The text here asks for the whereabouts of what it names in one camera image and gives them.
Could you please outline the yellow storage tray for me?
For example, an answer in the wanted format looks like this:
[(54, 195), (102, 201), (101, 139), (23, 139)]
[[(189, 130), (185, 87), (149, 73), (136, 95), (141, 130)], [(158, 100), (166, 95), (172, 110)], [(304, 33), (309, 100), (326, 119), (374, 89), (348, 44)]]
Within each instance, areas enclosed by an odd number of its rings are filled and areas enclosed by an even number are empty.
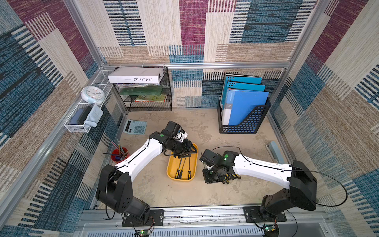
[(174, 157), (172, 154), (169, 157), (169, 162), (168, 162), (168, 166), (166, 170), (166, 174), (170, 179), (175, 180), (175, 181), (183, 181), (183, 182), (190, 182), (194, 179), (196, 175), (196, 167), (197, 167), (197, 161), (198, 161), (198, 155), (199, 155), (198, 146), (194, 143), (193, 143), (192, 150), (195, 150), (196, 153), (190, 155), (191, 179), (188, 180), (189, 157), (186, 157), (187, 160), (184, 166), (182, 179), (175, 179), (175, 174), (179, 165), (180, 158)]

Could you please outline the file tool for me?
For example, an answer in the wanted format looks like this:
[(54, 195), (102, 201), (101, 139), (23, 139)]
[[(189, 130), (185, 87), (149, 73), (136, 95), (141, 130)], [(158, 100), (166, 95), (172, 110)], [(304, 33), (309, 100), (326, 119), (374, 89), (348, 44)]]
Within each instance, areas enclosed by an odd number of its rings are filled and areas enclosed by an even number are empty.
[(190, 157), (189, 157), (189, 169), (188, 169), (188, 180), (191, 179), (191, 167), (190, 167)]
[(179, 179), (180, 171), (181, 171), (180, 170), (181, 163), (182, 163), (182, 158), (180, 158), (179, 165), (178, 165), (178, 168), (177, 168), (177, 171), (176, 171), (176, 174), (175, 174), (175, 179)]
[(186, 160), (187, 160), (187, 158), (185, 158), (184, 161), (182, 162), (182, 166), (181, 166), (181, 168), (179, 170), (179, 174), (178, 174), (178, 179), (182, 179), (183, 170), (184, 170), (184, 166), (185, 166)]

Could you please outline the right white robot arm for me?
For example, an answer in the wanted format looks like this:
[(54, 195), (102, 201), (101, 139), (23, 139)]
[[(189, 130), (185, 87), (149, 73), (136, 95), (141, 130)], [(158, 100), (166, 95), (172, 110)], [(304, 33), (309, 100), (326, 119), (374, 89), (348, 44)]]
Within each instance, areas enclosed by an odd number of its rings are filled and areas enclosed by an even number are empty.
[(220, 155), (209, 149), (204, 151), (200, 161), (207, 166), (203, 169), (206, 184), (228, 184), (230, 180), (247, 175), (281, 186), (275, 194), (265, 195), (259, 209), (253, 211), (253, 215), (264, 221), (280, 218), (285, 210), (293, 207), (316, 210), (317, 179), (302, 162), (277, 164), (232, 151)]

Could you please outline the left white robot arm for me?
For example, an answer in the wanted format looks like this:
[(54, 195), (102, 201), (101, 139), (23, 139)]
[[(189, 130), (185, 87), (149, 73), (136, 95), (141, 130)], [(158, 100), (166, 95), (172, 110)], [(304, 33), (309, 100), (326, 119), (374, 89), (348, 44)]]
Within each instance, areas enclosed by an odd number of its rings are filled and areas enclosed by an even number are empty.
[(173, 121), (169, 121), (161, 132), (153, 132), (129, 158), (115, 166), (106, 165), (102, 169), (96, 199), (116, 213), (129, 214), (134, 219), (147, 223), (151, 208), (134, 196), (132, 183), (150, 161), (166, 151), (170, 151), (178, 159), (198, 155), (198, 148), (187, 136), (182, 127)]

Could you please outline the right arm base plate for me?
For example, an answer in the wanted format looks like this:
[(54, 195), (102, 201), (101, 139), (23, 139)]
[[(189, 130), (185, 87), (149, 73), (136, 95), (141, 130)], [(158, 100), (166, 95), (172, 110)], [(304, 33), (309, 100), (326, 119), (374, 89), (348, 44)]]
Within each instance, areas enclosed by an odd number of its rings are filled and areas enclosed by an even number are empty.
[(244, 206), (242, 208), (247, 223), (286, 222), (287, 218), (282, 212), (278, 215), (262, 214), (259, 206)]

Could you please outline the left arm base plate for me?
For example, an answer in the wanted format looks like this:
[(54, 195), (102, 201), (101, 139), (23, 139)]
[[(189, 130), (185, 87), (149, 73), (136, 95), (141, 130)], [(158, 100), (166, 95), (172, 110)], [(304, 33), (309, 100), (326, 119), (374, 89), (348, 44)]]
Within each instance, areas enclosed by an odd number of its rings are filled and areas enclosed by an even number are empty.
[(164, 222), (164, 209), (151, 209), (141, 217), (125, 213), (122, 216), (122, 227), (156, 227)]

